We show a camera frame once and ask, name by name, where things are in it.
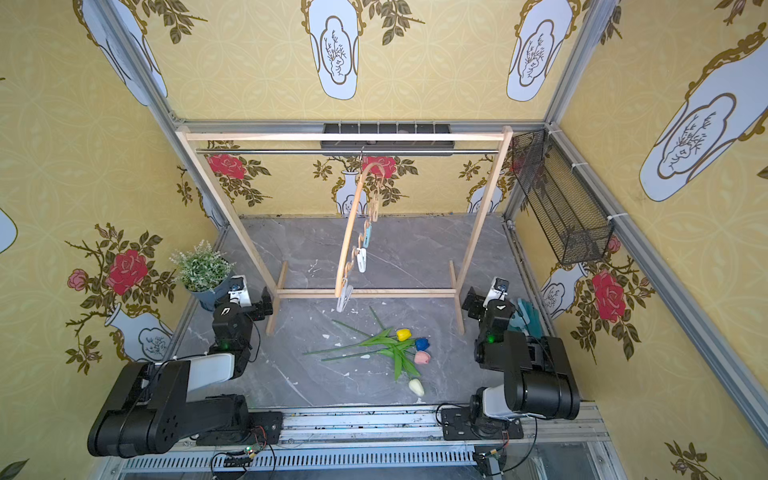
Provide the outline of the blue artificial tulip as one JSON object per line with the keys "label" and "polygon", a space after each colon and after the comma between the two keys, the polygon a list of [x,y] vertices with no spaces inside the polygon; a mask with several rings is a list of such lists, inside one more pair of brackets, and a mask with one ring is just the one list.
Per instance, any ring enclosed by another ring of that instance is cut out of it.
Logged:
{"label": "blue artificial tulip", "polygon": [[406,350],[401,350],[399,348],[382,349],[381,347],[365,347],[364,351],[355,352],[355,353],[346,353],[340,356],[325,358],[325,361],[335,361],[335,360],[342,360],[342,359],[356,358],[356,357],[362,358],[365,355],[374,355],[374,354],[383,355],[385,357],[392,358],[392,359],[396,357],[401,357],[403,360],[411,361],[416,354],[416,351],[417,351],[416,346],[417,346],[417,341],[415,340],[414,346]]}

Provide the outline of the pink artificial tulip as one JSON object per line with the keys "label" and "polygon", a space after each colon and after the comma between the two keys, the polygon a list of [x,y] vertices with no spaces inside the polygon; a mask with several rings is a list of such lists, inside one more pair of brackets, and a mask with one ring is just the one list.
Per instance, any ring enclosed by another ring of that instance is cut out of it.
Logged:
{"label": "pink artificial tulip", "polygon": [[370,308],[370,313],[372,314],[377,325],[380,327],[381,331],[385,329],[391,330],[391,332],[389,333],[390,337],[397,338],[400,341],[403,341],[409,338],[413,338],[414,340],[417,341],[417,346],[416,346],[417,351],[411,361],[403,360],[401,357],[396,357],[394,359],[388,358],[388,357],[386,358],[392,361],[394,372],[396,375],[400,375],[402,372],[408,372],[410,375],[418,376],[419,373],[418,373],[417,366],[427,365],[431,360],[431,356],[428,352],[428,349],[430,347],[429,340],[426,337],[415,337],[413,335],[413,332],[409,328],[402,327],[402,328],[392,329],[392,328],[385,327],[380,317],[378,316],[378,314],[375,312],[373,308]]}

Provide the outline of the yellow artificial tulip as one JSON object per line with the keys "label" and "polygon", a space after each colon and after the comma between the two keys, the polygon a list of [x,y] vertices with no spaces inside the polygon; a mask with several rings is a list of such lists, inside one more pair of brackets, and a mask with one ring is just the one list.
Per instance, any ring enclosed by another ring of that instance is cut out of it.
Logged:
{"label": "yellow artificial tulip", "polygon": [[364,340],[356,344],[337,346],[330,349],[305,352],[305,355],[331,353],[336,351],[342,351],[342,350],[347,350],[352,348],[362,348],[362,347],[381,347],[382,349],[399,348],[401,350],[406,350],[414,346],[415,340],[413,338],[400,341],[397,338],[390,337],[389,336],[390,332],[391,332],[390,329],[385,329],[381,331],[379,334],[374,335],[373,337],[370,337],[367,340]]}

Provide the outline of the white artificial tulip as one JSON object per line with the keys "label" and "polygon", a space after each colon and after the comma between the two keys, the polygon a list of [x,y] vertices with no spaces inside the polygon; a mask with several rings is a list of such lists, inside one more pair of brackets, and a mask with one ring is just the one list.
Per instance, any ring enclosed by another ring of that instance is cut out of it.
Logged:
{"label": "white artificial tulip", "polygon": [[[370,337],[373,337],[373,336],[374,336],[374,335],[368,335],[368,334],[365,334],[365,333],[364,333],[364,332],[362,332],[361,330],[358,330],[358,329],[356,329],[356,328],[353,328],[351,325],[347,325],[347,324],[345,324],[345,323],[343,323],[343,322],[340,322],[340,321],[336,321],[336,324],[337,324],[337,325],[341,325],[341,326],[343,326],[344,328],[349,328],[350,330],[353,330],[353,331],[355,331],[356,333],[358,333],[358,334],[360,334],[360,335],[363,335],[363,336],[365,337],[365,339],[364,339],[364,340],[367,340],[368,338],[370,338]],[[425,390],[424,384],[423,384],[423,383],[422,383],[422,381],[420,380],[420,378],[421,378],[421,373],[420,373],[420,371],[419,371],[419,370],[418,370],[418,373],[419,373],[419,375],[418,375],[418,376],[416,376],[416,375],[410,375],[408,372],[402,372],[400,375],[396,375],[396,374],[395,374],[395,372],[394,372],[394,368],[393,368],[393,378],[394,378],[394,381],[395,381],[395,382],[398,382],[398,381],[400,380],[400,378],[401,378],[401,377],[406,377],[406,378],[408,379],[408,388],[409,388],[409,390],[410,390],[410,391],[411,391],[411,392],[412,392],[414,395],[416,395],[417,397],[419,397],[419,398],[423,398],[423,397],[425,396],[425,394],[426,394],[426,390]]]}

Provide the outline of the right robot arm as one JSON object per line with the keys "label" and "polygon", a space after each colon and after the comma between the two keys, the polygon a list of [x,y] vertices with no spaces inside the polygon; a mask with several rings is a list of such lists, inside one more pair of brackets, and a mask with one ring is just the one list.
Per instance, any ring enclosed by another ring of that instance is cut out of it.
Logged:
{"label": "right robot arm", "polygon": [[544,334],[532,303],[512,301],[498,288],[486,295],[471,288],[461,308],[478,322],[475,362],[503,374],[501,384],[481,387],[471,397],[472,434],[482,439],[519,438],[512,430],[522,417],[577,418],[581,395],[563,341]]}

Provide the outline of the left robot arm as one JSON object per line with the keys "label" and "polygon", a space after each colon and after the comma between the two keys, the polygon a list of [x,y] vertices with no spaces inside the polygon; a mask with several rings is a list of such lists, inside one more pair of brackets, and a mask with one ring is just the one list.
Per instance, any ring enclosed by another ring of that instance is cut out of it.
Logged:
{"label": "left robot arm", "polygon": [[268,289],[250,306],[222,296],[215,303],[215,341],[207,353],[124,366],[88,433],[88,452],[132,458],[166,453],[187,437],[205,445],[255,440],[255,421],[244,396],[190,401],[188,394],[239,378],[251,359],[254,323],[273,313]]}

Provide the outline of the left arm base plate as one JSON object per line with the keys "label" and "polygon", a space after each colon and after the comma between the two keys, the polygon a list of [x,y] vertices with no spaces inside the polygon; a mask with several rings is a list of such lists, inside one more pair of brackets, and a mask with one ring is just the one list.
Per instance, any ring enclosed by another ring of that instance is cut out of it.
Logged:
{"label": "left arm base plate", "polygon": [[276,444],[283,427],[283,414],[279,411],[249,412],[231,425],[200,433],[198,446],[236,446]]}

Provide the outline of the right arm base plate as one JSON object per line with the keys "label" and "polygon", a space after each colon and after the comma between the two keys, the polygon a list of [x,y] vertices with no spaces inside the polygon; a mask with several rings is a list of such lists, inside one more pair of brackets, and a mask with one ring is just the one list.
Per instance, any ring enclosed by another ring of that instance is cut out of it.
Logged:
{"label": "right arm base plate", "polygon": [[442,427],[446,441],[518,440],[524,438],[521,422],[475,416],[467,406],[441,405],[436,420]]}

